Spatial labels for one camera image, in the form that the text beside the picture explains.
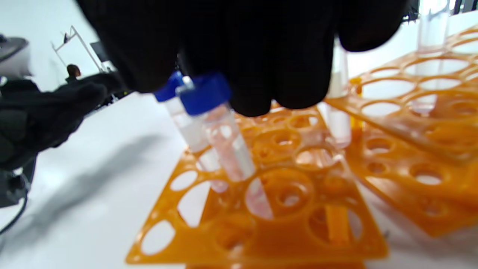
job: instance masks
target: hand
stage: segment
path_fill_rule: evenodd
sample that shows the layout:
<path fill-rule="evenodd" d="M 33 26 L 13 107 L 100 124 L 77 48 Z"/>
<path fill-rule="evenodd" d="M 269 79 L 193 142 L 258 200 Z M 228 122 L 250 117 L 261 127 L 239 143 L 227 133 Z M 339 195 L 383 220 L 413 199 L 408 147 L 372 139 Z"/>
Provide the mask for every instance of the hand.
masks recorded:
<path fill-rule="evenodd" d="M 63 85 L 54 92 L 42 93 L 30 84 L 35 89 L 24 88 L 21 94 L 0 98 L 0 170 L 17 169 L 39 152 L 65 142 L 108 91 L 114 91 L 112 86 L 120 85 L 102 75 Z"/>
<path fill-rule="evenodd" d="M 179 48 L 197 74 L 221 71 L 245 116 L 320 102 L 334 36 L 349 51 L 386 42 L 408 0 L 77 0 L 125 82 L 156 91 Z"/>

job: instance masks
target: test tube rack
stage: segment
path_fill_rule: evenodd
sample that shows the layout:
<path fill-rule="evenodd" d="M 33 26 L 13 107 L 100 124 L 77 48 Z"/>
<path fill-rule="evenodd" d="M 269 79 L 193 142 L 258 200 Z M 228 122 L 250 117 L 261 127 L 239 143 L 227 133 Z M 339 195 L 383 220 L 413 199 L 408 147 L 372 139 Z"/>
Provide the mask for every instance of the test tube rack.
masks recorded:
<path fill-rule="evenodd" d="M 220 169 L 198 168 L 198 159 L 208 151 L 196 156 L 186 151 L 133 245 L 128 263 L 362 268 L 362 260 L 387 255 L 355 175 L 335 150 L 318 109 L 275 108 L 255 119 L 237 117 L 237 123 L 258 168 L 256 175 L 231 182 Z M 191 185 L 175 187 L 175 181 L 190 172 L 197 175 Z M 211 181 L 215 186 L 221 181 L 227 188 L 210 188 L 201 221 L 190 226 L 178 205 L 188 192 Z M 265 196 L 261 197 L 258 186 Z M 273 218 L 261 217 L 264 206 Z M 168 222 L 175 236 L 161 252 L 146 255 L 141 248 L 144 236 L 160 222 Z"/>
<path fill-rule="evenodd" d="M 352 79 L 347 96 L 326 100 L 352 116 L 352 143 L 344 151 L 335 147 L 317 108 L 274 107 L 263 117 L 238 116 L 256 174 L 231 182 L 219 165 L 211 171 L 197 166 L 210 149 L 186 150 L 126 261 L 181 263 L 188 269 L 365 268 L 364 260 L 385 257 L 387 247 L 356 180 L 430 236 L 478 223 L 478 170 L 473 168 L 478 156 L 477 36 L 474 27 L 451 37 L 441 56 L 401 57 Z M 420 73 L 420 65 L 433 61 L 448 71 Z M 362 95 L 370 85 L 390 81 L 408 84 L 410 90 L 375 100 Z M 422 100 L 432 102 L 426 114 L 414 110 Z M 375 104 L 395 106 L 395 111 L 367 113 Z M 180 187 L 185 174 L 193 177 Z M 440 182 L 422 183 L 419 176 L 436 176 Z M 225 187 L 215 191 L 212 182 Z M 180 205 L 198 188 L 207 198 L 191 224 Z M 254 208 L 257 202 L 266 204 L 274 218 L 261 218 L 258 212 L 265 209 Z M 174 236 L 157 251 L 145 251 L 147 234 L 159 224 Z"/>

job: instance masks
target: centrifuge tube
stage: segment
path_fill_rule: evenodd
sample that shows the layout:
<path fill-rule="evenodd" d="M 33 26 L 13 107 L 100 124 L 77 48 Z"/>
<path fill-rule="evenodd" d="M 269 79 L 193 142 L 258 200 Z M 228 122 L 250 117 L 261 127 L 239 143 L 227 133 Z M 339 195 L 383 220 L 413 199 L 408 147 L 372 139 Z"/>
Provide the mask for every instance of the centrifuge tube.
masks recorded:
<path fill-rule="evenodd" d="M 154 95 L 159 102 L 164 103 L 166 109 L 173 119 L 176 127 L 178 128 L 181 136 L 186 144 L 189 146 L 189 150 L 192 153 L 202 153 L 198 158 L 198 168 L 203 171 L 215 171 L 221 167 L 218 165 L 216 152 L 213 150 L 204 152 L 209 146 L 206 134 L 203 131 L 203 126 L 200 120 L 189 116 L 184 109 L 181 100 L 176 97 L 175 90 L 178 86 L 183 85 L 183 75 L 177 71 L 171 75 L 167 85 L 156 92 Z M 225 191 L 227 186 L 213 185 L 213 189 L 216 192 Z"/>
<path fill-rule="evenodd" d="M 347 53 L 336 39 L 334 46 L 334 59 L 332 63 L 332 74 L 327 98 L 340 98 L 348 93 L 348 66 Z M 330 107 L 327 110 L 328 127 L 339 148 L 347 147 L 352 139 L 350 116 L 336 108 Z"/>
<path fill-rule="evenodd" d="M 253 176 L 256 167 L 229 107 L 230 90 L 225 78 L 215 74 L 184 82 L 176 88 L 176 94 L 188 114 L 202 122 L 207 140 L 229 180 L 244 181 Z M 250 189 L 252 193 L 246 195 L 249 209 L 260 217 L 273 218 L 260 179 L 254 179 Z"/>
<path fill-rule="evenodd" d="M 418 32 L 419 56 L 439 56 L 445 52 L 450 0 L 420 0 Z"/>
<path fill-rule="evenodd" d="M 187 77 L 184 79 L 185 84 L 176 89 L 178 96 L 196 90 L 192 81 L 190 79 L 186 80 Z M 212 110 L 193 118 L 195 120 L 199 119 L 198 122 L 201 122 L 206 138 L 215 149 L 219 163 L 229 179 L 231 181 L 242 181 L 251 177 L 256 169 L 227 101 L 225 100 Z"/>
<path fill-rule="evenodd" d="M 420 58 L 440 56 L 446 51 L 448 35 L 448 17 L 450 16 L 450 0 L 421 0 L 419 7 L 418 51 Z M 415 65 L 414 73 L 418 76 L 436 76 L 442 74 L 444 61 L 430 60 Z M 437 79 L 429 83 L 430 90 L 442 90 L 445 81 Z M 412 101 L 415 113 L 427 116 L 434 108 L 436 95 L 420 97 Z"/>

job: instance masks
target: white table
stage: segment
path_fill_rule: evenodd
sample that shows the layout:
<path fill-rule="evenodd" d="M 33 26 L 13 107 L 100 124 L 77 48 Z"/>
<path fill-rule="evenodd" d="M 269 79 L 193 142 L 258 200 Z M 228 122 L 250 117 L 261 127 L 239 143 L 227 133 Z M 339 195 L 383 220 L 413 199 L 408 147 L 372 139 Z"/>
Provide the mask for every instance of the white table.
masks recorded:
<path fill-rule="evenodd" d="M 478 12 L 454 16 L 450 33 L 476 23 Z M 413 51 L 416 35 L 414 23 L 404 25 L 383 47 L 351 55 L 350 74 Z M 131 268 L 125 255 L 184 148 L 166 110 L 150 95 L 131 94 L 87 118 L 68 142 L 39 155 L 30 203 L 8 234 L 0 268 Z M 364 188 L 363 195 L 390 234 L 390 258 L 368 262 L 369 269 L 478 267 L 477 229 L 430 239 Z M 0 225 L 17 210 L 1 209 Z"/>

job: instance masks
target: blue cap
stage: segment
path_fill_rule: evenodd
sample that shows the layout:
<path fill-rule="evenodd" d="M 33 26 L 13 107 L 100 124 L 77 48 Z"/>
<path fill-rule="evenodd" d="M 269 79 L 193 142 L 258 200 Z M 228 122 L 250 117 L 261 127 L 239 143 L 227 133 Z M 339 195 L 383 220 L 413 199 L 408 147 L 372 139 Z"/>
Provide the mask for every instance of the blue cap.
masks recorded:
<path fill-rule="evenodd" d="M 179 93 L 186 112 L 201 115 L 229 101 L 231 89 L 221 73 L 211 73 L 193 78 L 194 88 Z"/>
<path fill-rule="evenodd" d="M 169 77 L 166 85 L 154 93 L 154 96 L 158 102 L 168 101 L 176 97 L 176 88 L 183 84 L 183 74 L 180 71 L 176 71 Z"/>

